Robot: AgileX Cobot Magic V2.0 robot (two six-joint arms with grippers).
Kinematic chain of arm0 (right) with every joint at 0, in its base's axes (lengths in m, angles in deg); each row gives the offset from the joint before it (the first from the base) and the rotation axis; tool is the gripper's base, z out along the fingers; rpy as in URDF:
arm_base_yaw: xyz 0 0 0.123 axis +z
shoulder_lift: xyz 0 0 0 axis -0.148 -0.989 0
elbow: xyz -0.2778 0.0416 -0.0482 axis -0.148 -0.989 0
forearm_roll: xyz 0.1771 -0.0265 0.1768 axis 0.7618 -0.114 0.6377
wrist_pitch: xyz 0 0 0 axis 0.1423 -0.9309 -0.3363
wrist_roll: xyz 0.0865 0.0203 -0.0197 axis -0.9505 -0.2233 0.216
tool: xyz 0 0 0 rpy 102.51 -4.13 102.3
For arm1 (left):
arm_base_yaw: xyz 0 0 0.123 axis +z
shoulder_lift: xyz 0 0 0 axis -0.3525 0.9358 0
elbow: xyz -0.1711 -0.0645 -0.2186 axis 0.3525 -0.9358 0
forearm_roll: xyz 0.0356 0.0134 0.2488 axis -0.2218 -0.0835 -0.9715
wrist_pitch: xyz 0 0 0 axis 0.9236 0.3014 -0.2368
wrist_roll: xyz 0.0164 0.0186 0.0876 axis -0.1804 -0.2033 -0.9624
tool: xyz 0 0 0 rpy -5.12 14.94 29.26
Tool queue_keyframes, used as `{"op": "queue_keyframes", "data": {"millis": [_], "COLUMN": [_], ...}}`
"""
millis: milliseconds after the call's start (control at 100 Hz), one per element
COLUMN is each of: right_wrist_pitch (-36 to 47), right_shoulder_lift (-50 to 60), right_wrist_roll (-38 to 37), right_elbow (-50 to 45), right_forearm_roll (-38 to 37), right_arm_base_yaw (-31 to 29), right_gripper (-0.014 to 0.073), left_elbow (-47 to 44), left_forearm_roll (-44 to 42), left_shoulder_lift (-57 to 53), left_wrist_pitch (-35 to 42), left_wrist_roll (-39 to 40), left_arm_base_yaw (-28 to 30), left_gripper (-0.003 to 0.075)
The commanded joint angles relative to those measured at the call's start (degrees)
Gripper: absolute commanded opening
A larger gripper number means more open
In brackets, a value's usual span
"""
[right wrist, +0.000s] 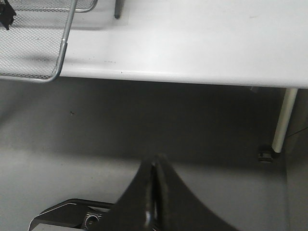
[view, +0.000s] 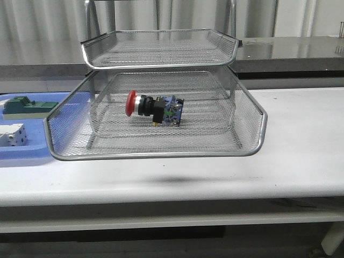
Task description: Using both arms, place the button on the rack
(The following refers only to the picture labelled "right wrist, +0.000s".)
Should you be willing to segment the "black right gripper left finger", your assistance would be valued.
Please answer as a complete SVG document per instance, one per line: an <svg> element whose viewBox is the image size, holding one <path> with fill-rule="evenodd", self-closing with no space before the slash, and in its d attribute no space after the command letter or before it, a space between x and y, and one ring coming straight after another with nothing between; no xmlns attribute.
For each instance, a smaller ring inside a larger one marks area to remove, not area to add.
<svg viewBox="0 0 308 231"><path fill-rule="evenodd" d="M142 160L130 185L90 231L151 231L154 226L155 158Z"/></svg>

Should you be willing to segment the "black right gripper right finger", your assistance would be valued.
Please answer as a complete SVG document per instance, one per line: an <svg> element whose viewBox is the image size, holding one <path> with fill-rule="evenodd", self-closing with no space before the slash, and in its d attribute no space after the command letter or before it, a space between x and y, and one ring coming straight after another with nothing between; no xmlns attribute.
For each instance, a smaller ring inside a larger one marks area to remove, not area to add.
<svg viewBox="0 0 308 231"><path fill-rule="evenodd" d="M161 231L235 231L205 206L164 155L154 158L154 211Z"/></svg>

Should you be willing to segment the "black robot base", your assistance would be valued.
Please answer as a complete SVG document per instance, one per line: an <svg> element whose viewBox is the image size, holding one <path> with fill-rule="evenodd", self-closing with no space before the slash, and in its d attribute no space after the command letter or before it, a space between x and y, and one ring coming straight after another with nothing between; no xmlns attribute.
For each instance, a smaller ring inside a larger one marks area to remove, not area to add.
<svg viewBox="0 0 308 231"><path fill-rule="evenodd" d="M68 199L35 216L28 230L33 231L39 224L46 224L87 231L99 222L113 205L107 202Z"/></svg>

